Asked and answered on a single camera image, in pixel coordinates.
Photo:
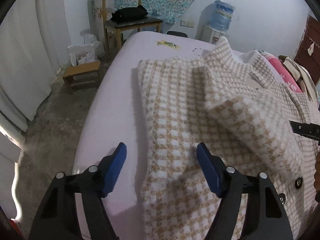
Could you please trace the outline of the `person right hand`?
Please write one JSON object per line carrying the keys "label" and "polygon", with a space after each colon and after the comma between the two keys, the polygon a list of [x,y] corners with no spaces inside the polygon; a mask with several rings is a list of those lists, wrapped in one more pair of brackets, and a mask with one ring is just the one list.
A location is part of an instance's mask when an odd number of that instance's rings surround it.
{"label": "person right hand", "polygon": [[320,196],[319,196],[320,195],[320,152],[317,153],[315,169],[316,169],[314,174],[315,182],[313,186],[316,189],[315,200],[319,203],[320,202]]}

